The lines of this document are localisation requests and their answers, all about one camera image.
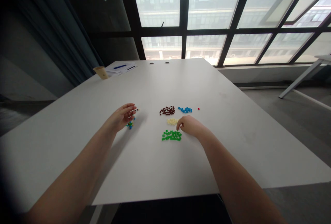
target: hand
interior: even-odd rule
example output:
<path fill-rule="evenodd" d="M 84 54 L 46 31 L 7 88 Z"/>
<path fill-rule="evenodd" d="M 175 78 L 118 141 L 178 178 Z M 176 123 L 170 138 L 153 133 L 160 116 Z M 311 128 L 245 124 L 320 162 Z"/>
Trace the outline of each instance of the hand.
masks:
<path fill-rule="evenodd" d="M 193 118 L 190 115 L 185 115 L 177 122 L 177 130 L 183 130 L 185 133 L 193 135 L 197 137 L 199 134 L 203 134 L 205 131 L 209 129 L 201 124 L 197 119 Z"/>
<path fill-rule="evenodd" d="M 127 103 L 116 110 L 102 125 L 101 129 L 104 131 L 113 131 L 117 133 L 123 127 L 126 126 L 130 121 L 134 119 L 134 114 L 136 113 L 135 109 L 137 107 L 134 103 Z"/>

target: finger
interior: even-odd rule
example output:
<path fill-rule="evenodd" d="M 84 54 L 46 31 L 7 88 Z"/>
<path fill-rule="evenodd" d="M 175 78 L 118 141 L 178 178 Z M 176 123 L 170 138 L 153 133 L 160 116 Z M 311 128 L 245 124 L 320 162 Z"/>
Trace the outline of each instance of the finger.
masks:
<path fill-rule="evenodd" d="M 130 107 L 120 110 L 119 113 L 120 113 L 120 115 L 125 115 L 126 113 L 129 113 L 130 111 L 132 111 L 136 108 L 137 108 L 136 106 L 130 106 Z"/>
<path fill-rule="evenodd" d="M 124 104 L 122 107 L 118 108 L 119 110 L 121 109 L 126 109 L 128 107 L 131 107 L 131 106 L 134 106 L 134 103 L 127 103 L 127 104 Z"/>
<path fill-rule="evenodd" d="M 134 110 L 134 111 L 131 111 L 131 112 L 129 112 L 128 113 L 128 117 L 130 117 L 130 116 L 132 116 L 132 115 L 134 115 L 136 113 L 136 111 Z"/>
<path fill-rule="evenodd" d="M 181 124 L 184 124 L 184 122 L 183 122 L 182 119 L 183 119 L 183 118 L 181 118 L 181 119 L 178 120 L 176 130 L 179 129 L 179 126 L 180 126 Z"/>
<path fill-rule="evenodd" d="M 134 115 L 135 113 L 136 113 L 135 110 L 133 110 L 133 111 L 131 111 L 131 112 L 129 112 L 129 113 L 126 113 L 126 114 L 124 115 L 124 118 L 128 119 L 130 116 Z"/>
<path fill-rule="evenodd" d="M 129 118 L 129 122 L 133 121 L 133 119 L 134 119 L 134 115 Z"/>

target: paper cup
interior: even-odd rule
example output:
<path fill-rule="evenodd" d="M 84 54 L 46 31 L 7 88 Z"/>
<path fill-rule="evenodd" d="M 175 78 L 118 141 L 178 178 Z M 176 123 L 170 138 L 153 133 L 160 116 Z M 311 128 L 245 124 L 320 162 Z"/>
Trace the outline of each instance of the paper cup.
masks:
<path fill-rule="evenodd" d="M 101 79 L 109 78 L 104 67 L 95 67 L 93 70 L 99 75 Z"/>

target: paper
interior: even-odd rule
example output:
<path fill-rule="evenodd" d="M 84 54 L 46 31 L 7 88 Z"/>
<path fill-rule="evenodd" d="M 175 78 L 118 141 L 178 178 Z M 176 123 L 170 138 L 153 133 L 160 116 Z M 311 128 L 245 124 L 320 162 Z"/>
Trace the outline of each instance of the paper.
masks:
<path fill-rule="evenodd" d="M 126 66 L 123 66 L 123 67 L 114 69 L 115 67 L 122 66 L 122 65 L 126 65 Z M 119 72 L 126 71 L 128 68 L 131 68 L 132 66 L 135 66 L 135 65 L 136 64 L 135 63 L 132 63 L 132 62 L 120 62 L 120 61 L 117 61 L 116 63 L 113 63 L 110 66 L 107 66 L 106 67 L 106 71 L 119 73 Z"/>
<path fill-rule="evenodd" d="M 123 73 L 126 73 L 128 71 L 131 71 L 133 70 L 134 68 L 137 67 L 137 64 L 134 63 L 134 62 L 121 62 L 121 61 L 117 61 L 109 66 L 107 66 L 105 68 L 106 72 L 107 72 L 107 75 L 109 77 L 112 77 L 112 76 L 118 76 L 120 74 L 123 74 Z"/>

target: forearm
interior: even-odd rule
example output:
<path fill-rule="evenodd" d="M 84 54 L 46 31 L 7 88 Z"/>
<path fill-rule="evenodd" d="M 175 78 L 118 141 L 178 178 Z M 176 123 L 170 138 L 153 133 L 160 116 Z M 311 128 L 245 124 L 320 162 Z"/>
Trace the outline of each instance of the forearm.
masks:
<path fill-rule="evenodd" d="M 101 128 L 28 212 L 28 221 L 31 223 L 77 221 L 88 204 L 115 135 L 116 132 L 107 134 Z"/>
<path fill-rule="evenodd" d="M 262 188 L 211 131 L 198 139 L 234 223 L 285 223 Z"/>

